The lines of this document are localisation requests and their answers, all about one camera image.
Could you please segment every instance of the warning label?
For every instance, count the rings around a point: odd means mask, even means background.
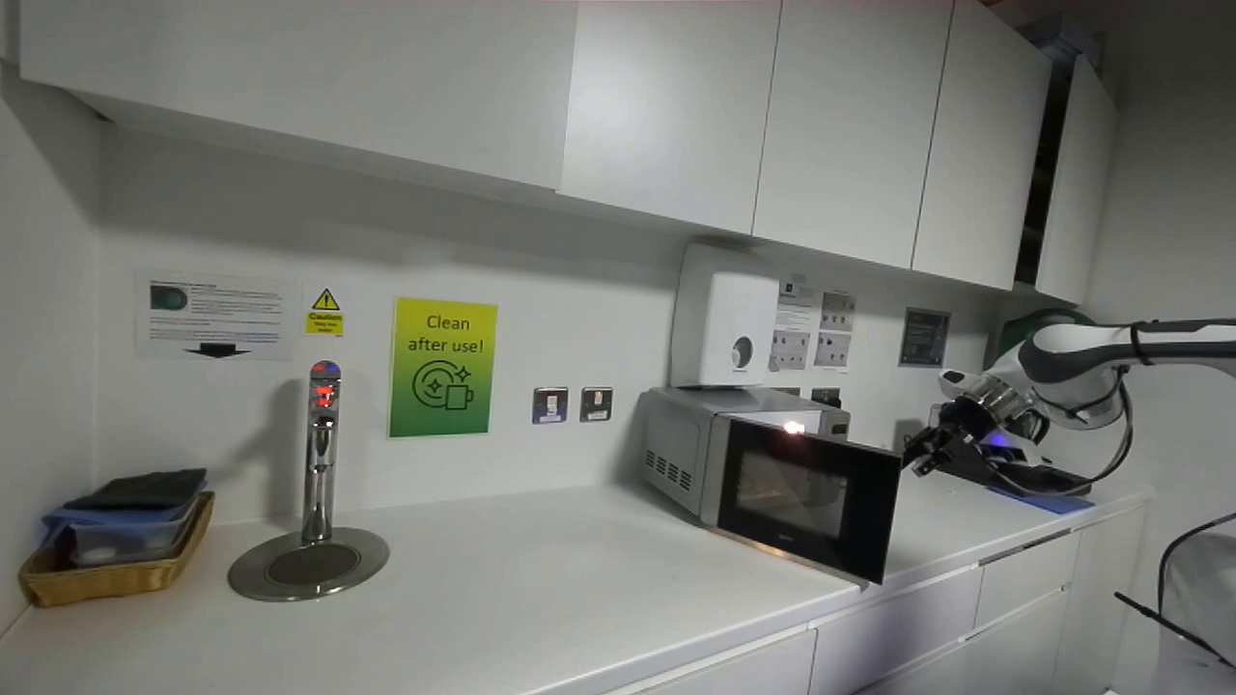
[[[320,291],[316,301],[303,311],[310,336],[342,336],[342,304],[333,291]]]

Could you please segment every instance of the white countertop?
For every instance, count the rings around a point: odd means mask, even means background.
[[[212,530],[163,595],[29,611],[0,646],[0,692],[611,692],[1086,519],[902,476],[884,587],[862,592],[634,490],[543,490],[342,519],[386,535],[388,564],[289,606],[225,580],[279,530]]]

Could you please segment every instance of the wall socket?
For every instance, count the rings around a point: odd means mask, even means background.
[[[809,333],[775,328],[768,372],[808,372]]]
[[[782,277],[778,301],[808,301],[808,277],[803,275]]]
[[[818,297],[818,328],[853,333],[853,297],[851,293],[821,293]]]
[[[845,367],[851,359],[851,333],[818,333],[816,339],[816,367]]]
[[[906,309],[898,333],[898,367],[941,367],[951,311]]]

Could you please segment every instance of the cabinet door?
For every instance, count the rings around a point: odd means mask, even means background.
[[[1059,658],[1059,692],[1105,692],[1116,678],[1123,602],[1113,592],[1126,592],[1144,557],[1144,501],[1077,530],[1077,573],[1069,587],[1069,613]]]
[[[1093,252],[1105,223],[1108,165],[1116,142],[1116,106],[1093,66],[1077,58],[1069,111],[1059,138],[1051,207],[1042,228],[1035,291],[1082,301],[1093,275]]]
[[[1013,286],[1051,61],[957,0],[941,66],[916,272]]]
[[[1077,559],[1072,533],[1059,533],[1059,535],[979,559],[974,624],[988,624],[999,613],[1013,613],[1038,595],[1069,587],[1072,559]]]
[[[775,637],[683,673],[626,687],[643,695],[808,695],[816,631]]]
[[[574,0],[39,0],[23,76],[556,191]]]
[[[751,228],[773,0],[584,0],[558,192]]]
[[[1042,695],[1051,692],[1063,613],[1064,595],[1055,592],[970,635],[957,647],[863,687],[863,695]]]
[[[782,0],[757,236],[911,265],[952,0]]]
[[[832,613],[818,624],[809,692],[832,695],[970,635],[975,568],[906,587],[876,606]]]

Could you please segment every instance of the chrome faucet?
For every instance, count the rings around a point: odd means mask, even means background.
[[[301,526],[303,543],[333,539],[334,439],[341,439],[341,367],[320,359],[310,372],[303,526]]]
[[[303,435],[303,520],[301,533],[275,535],[244,552],[229,583],[260,602],[301,602],[341,595],[372,580],[388,550],[366,530],[334,530],[334,439],[341,439],[341,367],[310,367],[310,435]]]

